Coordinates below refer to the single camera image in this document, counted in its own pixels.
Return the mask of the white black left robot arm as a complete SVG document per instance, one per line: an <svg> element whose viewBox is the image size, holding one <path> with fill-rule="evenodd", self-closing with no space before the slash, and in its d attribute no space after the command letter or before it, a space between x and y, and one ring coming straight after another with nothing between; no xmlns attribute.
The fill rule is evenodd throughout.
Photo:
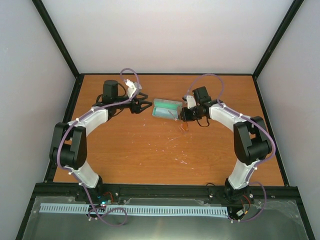
<svg viewBox="0 0 320 240"><path fill-rule="evenodd" d="M90 110L67 123L59 122L55 125L49 158L59 168L68 171L87 188L86 195L92 201L103 198L103 180L87 161L87 137L100 125L115 117L118 112L129 109L132 114L140 114L152 106L147 101L148 95L141 92L142 86L129 79L121 85L116 80L106 80L102 94Z"/></svg>

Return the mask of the light blue cleaning cloth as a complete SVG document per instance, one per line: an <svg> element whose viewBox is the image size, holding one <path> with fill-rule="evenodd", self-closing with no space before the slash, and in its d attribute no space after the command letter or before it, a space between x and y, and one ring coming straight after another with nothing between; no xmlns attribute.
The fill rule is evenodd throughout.
<svg viewBox="0 0 320 240"><path fill-rule="evenodd" d="M169 108L165 108L165 107L155 107L152 112L152 115L157 118L164 118L164 119L172 119L173 120L173 118L168 113L168 110L171 110L174 113L177 113L176 109L169 109Z"/></svg>

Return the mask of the grey leather glasses case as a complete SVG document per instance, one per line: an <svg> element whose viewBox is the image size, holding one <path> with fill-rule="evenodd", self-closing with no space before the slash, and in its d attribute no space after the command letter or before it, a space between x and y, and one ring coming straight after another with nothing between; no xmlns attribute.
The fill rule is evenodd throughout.
<svg viewBox="0 0 320 240"><path fill-rule="evenodd" d="M183 106L181 101L155 98L153 100L152 116L168 120L177 120L178 110Z"/></svg>

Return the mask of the red thin-frame sunglasses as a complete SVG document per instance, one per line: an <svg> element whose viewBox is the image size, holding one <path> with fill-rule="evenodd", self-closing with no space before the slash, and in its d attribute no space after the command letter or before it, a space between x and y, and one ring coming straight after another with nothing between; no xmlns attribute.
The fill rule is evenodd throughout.
<svg viewBox="0 0 320 240"><path fill-rule="evenodd" d="M189 126L188 123L183 121L181 119L181 116L179 115L179 113L175 113L172 110L168 110L168 113L170 114L170 116L173 118L174 122L176 123L179 131L185 135L189 132Z"/></svg>

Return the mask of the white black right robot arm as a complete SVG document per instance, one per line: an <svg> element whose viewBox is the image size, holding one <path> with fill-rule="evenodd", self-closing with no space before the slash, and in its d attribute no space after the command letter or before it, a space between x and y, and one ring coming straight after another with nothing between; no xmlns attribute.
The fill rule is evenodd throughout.
<svg viewBox="0 0 320 240"><path fill-rule="evenodd" d="M192 91L182 97L186 106L179 113L183 122L198 122L206 118L219 122L233 132L233 146L236 163L230 176L225 180L224 197L234 202L245 193L250 179L258 165L275 149L275 143L266 130L262 117L243 115L228 107L219 99L213 100L206 87Z"/></svg>

